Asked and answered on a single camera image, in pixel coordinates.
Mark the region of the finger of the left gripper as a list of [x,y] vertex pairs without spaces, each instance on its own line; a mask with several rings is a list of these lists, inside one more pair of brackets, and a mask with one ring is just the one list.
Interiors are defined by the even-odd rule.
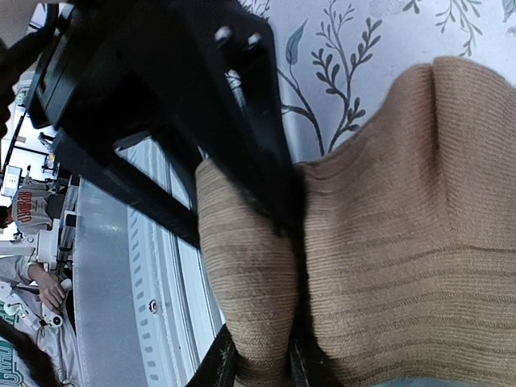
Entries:
[[297,233],[302,227],[302,178],[285,138],[276,70],[240,74],[244,106],[224,72],[207,69],[196,81],[202,107],[194,116],[194,141],[253,210]]

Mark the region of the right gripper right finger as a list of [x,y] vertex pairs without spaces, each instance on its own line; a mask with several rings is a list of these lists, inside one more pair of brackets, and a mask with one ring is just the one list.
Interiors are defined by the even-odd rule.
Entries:
[[313,338],[292,339],[289,359],[295,386],[342,386],[331,369],[329,359]]

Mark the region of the brown ribbed sock pair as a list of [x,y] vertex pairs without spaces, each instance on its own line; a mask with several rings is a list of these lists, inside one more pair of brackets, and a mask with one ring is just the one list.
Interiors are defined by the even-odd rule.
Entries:
[[196,171],[235,385],[293,385],[296,319],[342,386],[514,385],[513,85],[470,60],[415,65],[353,137],[297,170],[303,264],[212,161]]

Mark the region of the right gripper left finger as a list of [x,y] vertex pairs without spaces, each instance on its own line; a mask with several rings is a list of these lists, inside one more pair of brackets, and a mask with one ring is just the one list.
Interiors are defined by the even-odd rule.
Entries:
[[224,324],[187,387],[233,387],[235,370],[235,343]]

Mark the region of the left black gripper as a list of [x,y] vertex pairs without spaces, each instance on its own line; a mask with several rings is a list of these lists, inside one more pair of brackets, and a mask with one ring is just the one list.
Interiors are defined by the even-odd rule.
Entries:
[[[54,18],[27,97],[32,125],[66,129],[53,141],[63,167],[199,248],[197,215],[113,144],[171,127],[200,148],[196,76],[224,72],[244,106],[240,74],[276,70],[270,24],[237,1],[80,1]],[[110,140],[73,137],[94,127]]]

